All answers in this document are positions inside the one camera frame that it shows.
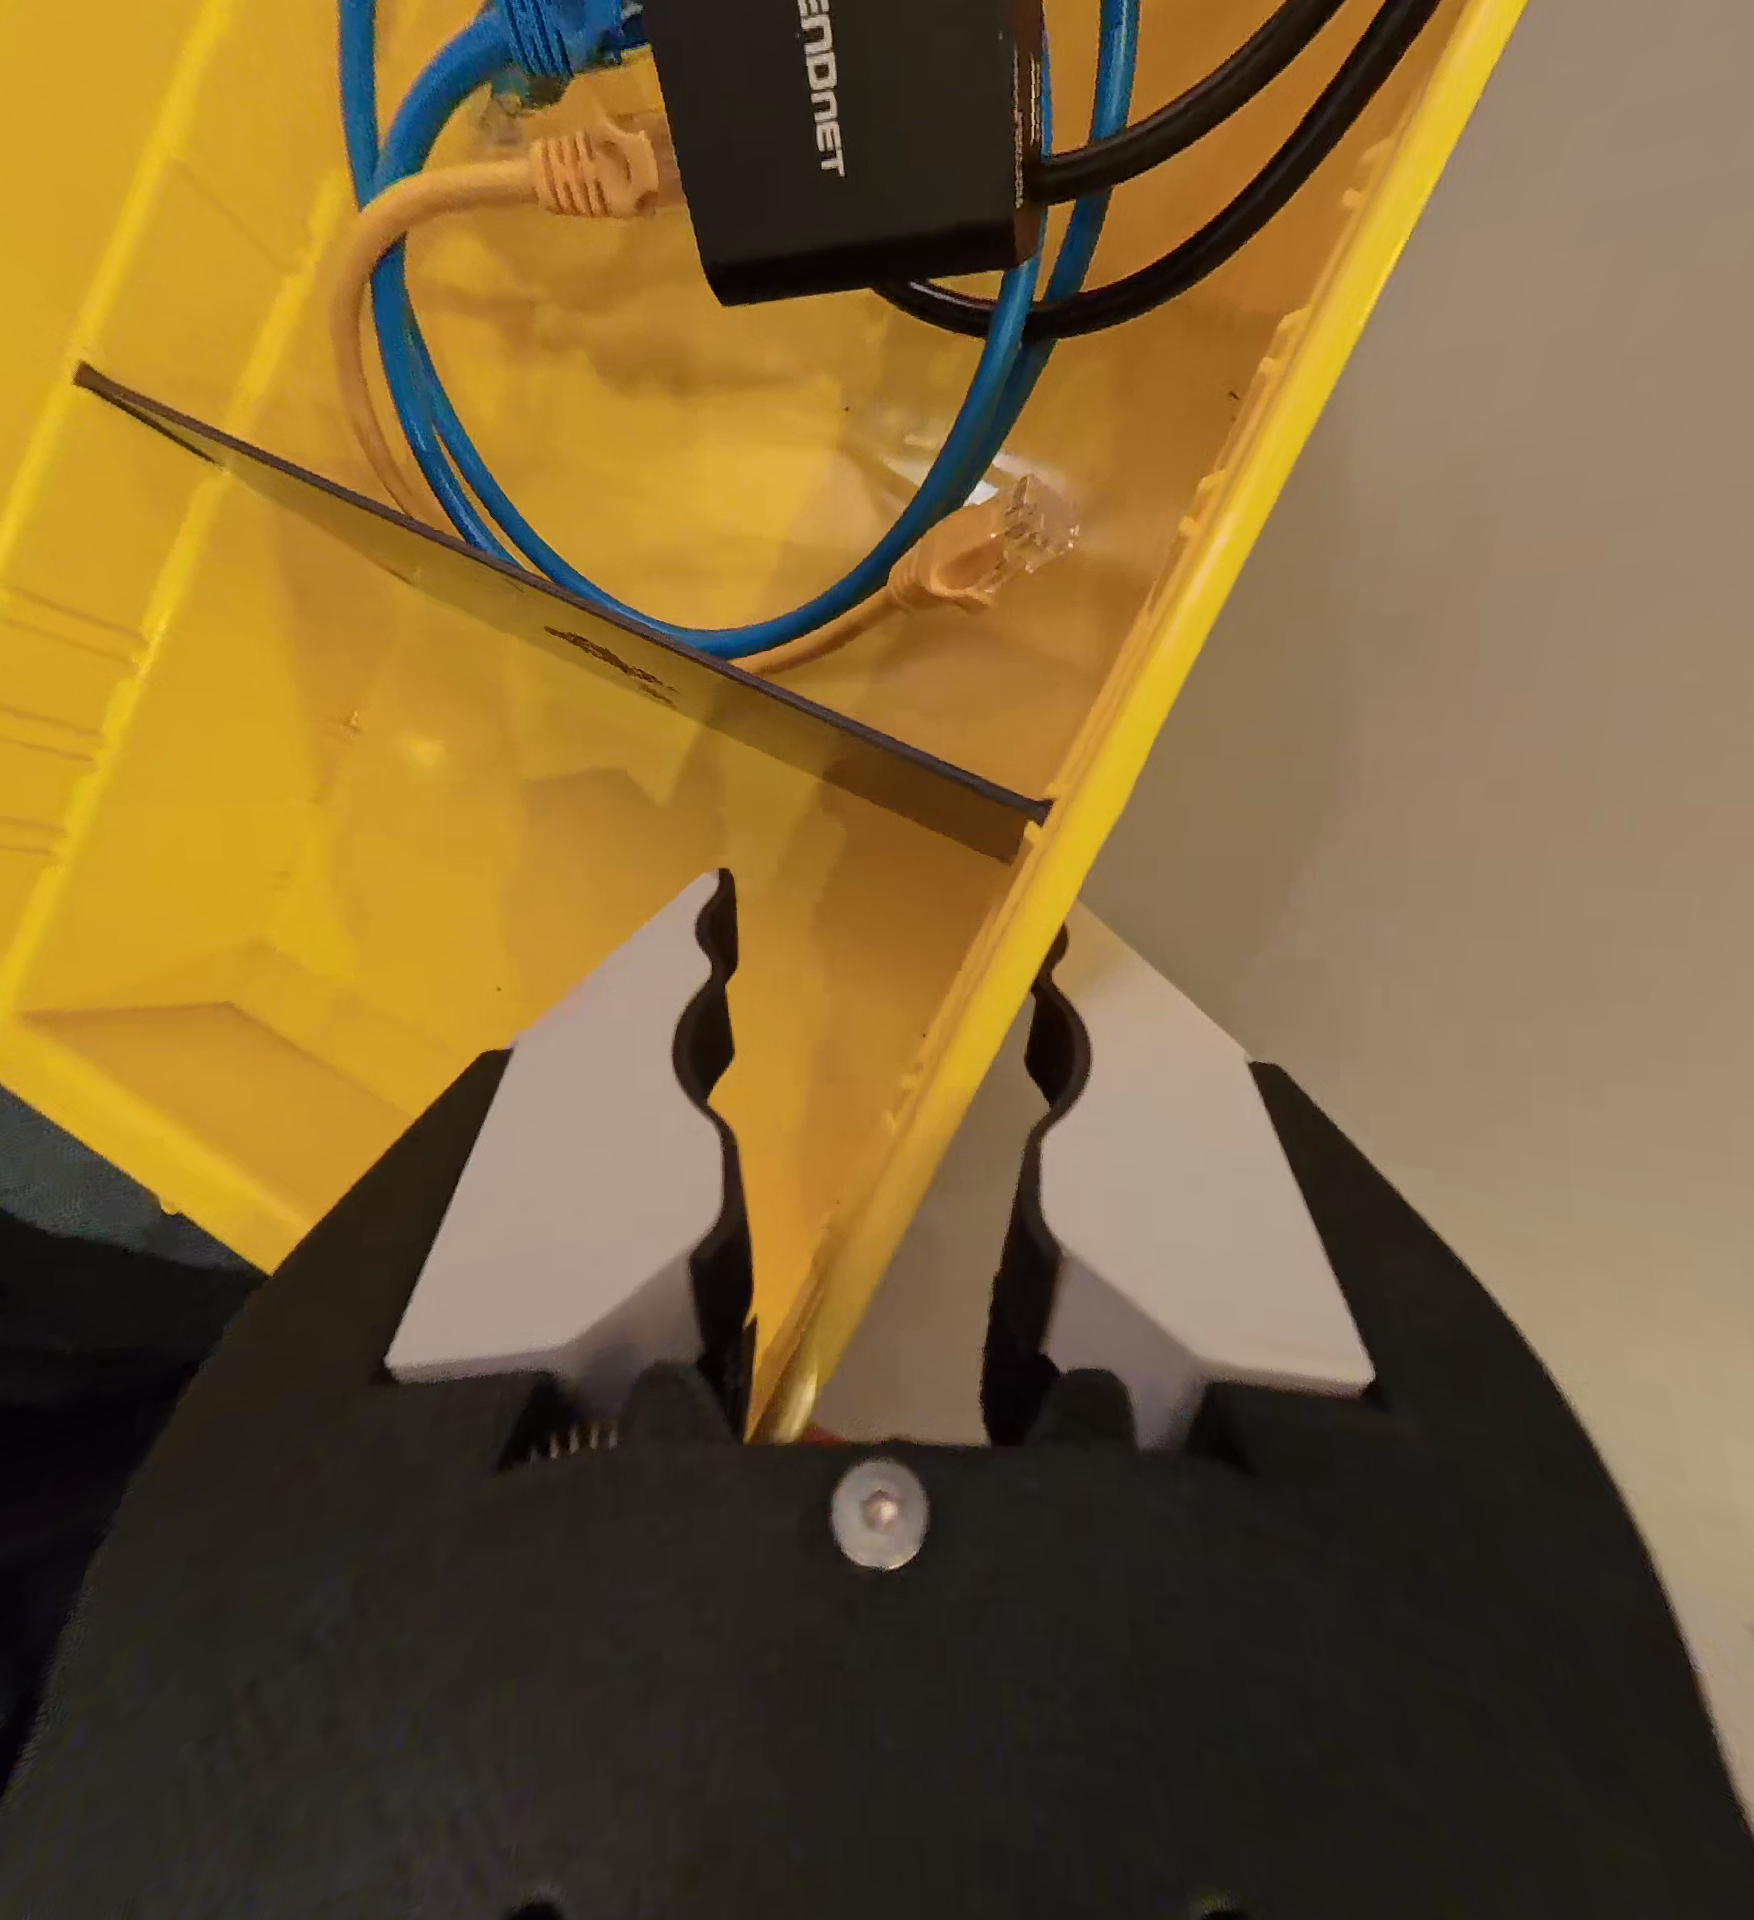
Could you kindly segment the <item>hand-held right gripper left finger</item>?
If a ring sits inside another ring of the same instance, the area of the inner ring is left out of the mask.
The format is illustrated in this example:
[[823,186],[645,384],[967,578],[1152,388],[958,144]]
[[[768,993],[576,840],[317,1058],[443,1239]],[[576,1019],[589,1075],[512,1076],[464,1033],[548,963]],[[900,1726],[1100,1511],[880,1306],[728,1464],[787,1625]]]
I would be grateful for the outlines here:
[[515,1040],[386,1348],[401,1384],[542,1375],[607,1424],[651,1365],[746,1426],[754,1281],[737,1058],[737,878],[670,899]]

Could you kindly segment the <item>thin bin divider plate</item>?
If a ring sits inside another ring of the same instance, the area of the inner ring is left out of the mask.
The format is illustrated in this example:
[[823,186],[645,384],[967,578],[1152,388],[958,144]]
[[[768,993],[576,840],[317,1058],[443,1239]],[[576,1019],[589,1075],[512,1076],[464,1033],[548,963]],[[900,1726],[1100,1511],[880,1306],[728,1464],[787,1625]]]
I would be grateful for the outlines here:
[[594,611],[520,566],[193,420],[89,362],[77,367],[72,380],[423,598],[596,676],[647,715],[670,713],[717,732],[999,861],[1012,861],[1027,833],[1049,821],[1049,800],[986,780],[734,661],[680,646],[656,625]]

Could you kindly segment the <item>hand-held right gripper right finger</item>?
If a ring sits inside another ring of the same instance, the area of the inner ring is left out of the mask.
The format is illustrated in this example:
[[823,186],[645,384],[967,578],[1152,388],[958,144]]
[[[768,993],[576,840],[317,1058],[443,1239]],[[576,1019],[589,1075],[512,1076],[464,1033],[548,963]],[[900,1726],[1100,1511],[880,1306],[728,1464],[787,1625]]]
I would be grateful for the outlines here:
[[1033,983],[1042,1099],[992,1281],[982,1416],[1024,1442],[1052,1384],[1106,1372],[1143,1447],[1220,1384],[1357,1398],[1376,1365],[1250,1056],[1102,922]]

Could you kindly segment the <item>black ethernet splitter box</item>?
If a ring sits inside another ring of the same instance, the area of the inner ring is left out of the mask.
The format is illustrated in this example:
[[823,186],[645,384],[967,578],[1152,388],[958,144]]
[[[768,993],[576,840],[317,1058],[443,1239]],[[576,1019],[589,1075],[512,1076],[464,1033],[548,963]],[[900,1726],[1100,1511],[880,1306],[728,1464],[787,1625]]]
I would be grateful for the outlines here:
[[702,273],[727,307],[1007,269],[1038,245],[1036,1],[649,1]]

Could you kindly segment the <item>yellow plastic bin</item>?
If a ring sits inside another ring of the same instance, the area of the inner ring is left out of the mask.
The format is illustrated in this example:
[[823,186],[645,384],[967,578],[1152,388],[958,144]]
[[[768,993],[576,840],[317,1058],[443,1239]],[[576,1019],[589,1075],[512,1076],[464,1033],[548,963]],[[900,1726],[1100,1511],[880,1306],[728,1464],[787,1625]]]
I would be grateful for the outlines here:
[[0,1081],[275,1267],[480,1052],[710,866],[720,1104],[793,1437],[1457,148],[1523,4],[1441,4],[1226,267],[1056,350],[1002,472],[1084,544],[789,687],[1027,800],[974,851],[709,732],[544,594],[337,538],[89,364],[382,498],[337,405],[335,4],[0,4]]

